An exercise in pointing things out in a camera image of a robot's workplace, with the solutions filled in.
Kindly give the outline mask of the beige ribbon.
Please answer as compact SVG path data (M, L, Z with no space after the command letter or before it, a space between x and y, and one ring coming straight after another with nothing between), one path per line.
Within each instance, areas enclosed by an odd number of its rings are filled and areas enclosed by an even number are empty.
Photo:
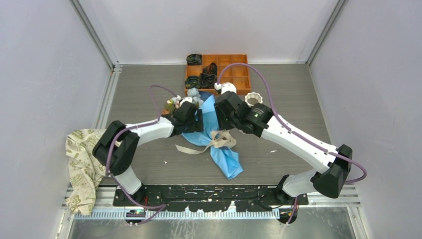
M232 148L236 146L237 141L234 137L231 136L229 130L214 130L211 132L211 141L202 151L194 150L191 148L175 145L176 149L180 152L191 154L191 155L198 155L204 153L208 148L211 146L214 148L221 148L221 147L228 147Z

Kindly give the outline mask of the blue paper flower bouquet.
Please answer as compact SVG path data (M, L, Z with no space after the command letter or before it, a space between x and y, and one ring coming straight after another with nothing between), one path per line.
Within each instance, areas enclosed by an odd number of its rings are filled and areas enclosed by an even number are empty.
M188 97L194 103L200 105L203 116L204 130L202 132L183 133L183 138L189 143L202 146L203 150L195 150L176 145L176 149L182 153L198 155L210 151L210 156L220 168L228 180L231 180L243 172L239 161L239 155L232 148L236 146L234 139L228 130L219 130L216 111L214 109L215 98L213 94L196 89L188 90Z

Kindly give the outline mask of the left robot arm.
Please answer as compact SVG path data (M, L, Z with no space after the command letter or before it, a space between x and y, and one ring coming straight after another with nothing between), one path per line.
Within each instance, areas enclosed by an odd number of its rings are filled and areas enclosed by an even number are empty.
M195 104L183 101L171 113L155 120L138 124L113 121L94 146L92 154L126 191L127 201L138 206L145 199L145 186L131 167L137 147L156 139L203 129L203 111Z

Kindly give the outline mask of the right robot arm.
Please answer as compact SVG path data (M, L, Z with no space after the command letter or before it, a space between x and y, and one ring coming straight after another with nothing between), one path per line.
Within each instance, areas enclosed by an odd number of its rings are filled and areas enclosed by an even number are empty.
M295 197L319 192L329 198L338 198L351 170L352 149L343 144L340 147L324 143L288 123L281 124L281 118L262 103L249 106L234 92L218 96L214 104L220 129L237 128L245 134L253 134L274 142L299 156L312 170L285 175L275 190L277 200L284 205Z

